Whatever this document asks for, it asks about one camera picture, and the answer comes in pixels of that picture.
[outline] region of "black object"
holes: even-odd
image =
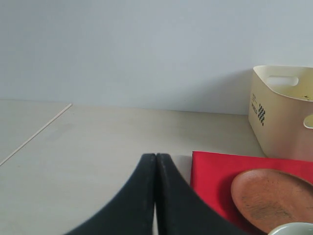
[[[171,156],[157,154],[155,184],[159,235],[246,235],[210,209],[189,187]]]
[[[155,175],[155,154],[144,154],[121,191],[67,235],[152,235]]]

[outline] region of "red napkin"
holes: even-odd
[[[257,234],[237,211],[230,194],[235,176],[254,168],[282,170],[313,183],[313,162],[193,152],[190,185],[222,217],[250,234]]]

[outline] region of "brown plate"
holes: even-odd
[[[313,223],[313,185],[279,170],[242,172],[232,182],[231,196],[239,212],[265,233],[286,223]]]

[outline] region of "white cup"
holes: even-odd
[[[313,224],[301,222],[283,224],[270,231],[268,235],[313,235]]]

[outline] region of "handle cutout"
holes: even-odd
[[[308,129],[313,129],[313,114],[308,115],[304,121],[303,121],[303,125],[308,128]]]
[[[267,83],[274,86],[296,86],[299,83],[298,77],[292,76],[269,76]]]

